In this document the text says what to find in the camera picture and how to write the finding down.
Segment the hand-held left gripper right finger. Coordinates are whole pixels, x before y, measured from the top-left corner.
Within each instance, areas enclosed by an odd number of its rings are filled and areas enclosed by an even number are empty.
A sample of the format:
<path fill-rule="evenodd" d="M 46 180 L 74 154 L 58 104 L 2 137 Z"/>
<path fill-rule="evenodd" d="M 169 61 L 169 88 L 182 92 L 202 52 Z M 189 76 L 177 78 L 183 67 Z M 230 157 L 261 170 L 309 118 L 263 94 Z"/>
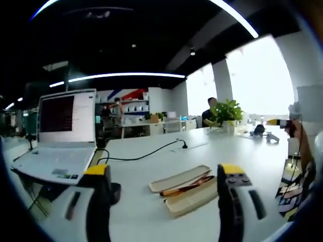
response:
<path fill-rule="evenodd" d="M 271 213 L 241 167 L 219 164 L 219 241 L 277 241 L 281 225 L 275 228 Z"/>

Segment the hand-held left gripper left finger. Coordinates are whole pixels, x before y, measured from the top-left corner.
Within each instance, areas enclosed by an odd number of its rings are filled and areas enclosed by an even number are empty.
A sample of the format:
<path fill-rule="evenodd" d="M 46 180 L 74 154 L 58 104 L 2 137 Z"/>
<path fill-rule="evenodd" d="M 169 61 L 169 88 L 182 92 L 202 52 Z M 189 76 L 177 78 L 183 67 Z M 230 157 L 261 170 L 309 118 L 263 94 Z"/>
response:
<path fill-rule="evenodd" d="M 111 204 L 110 167 L 96 165 L 52 202 L 41 227 L 52 241 L 111 241 Z"/>

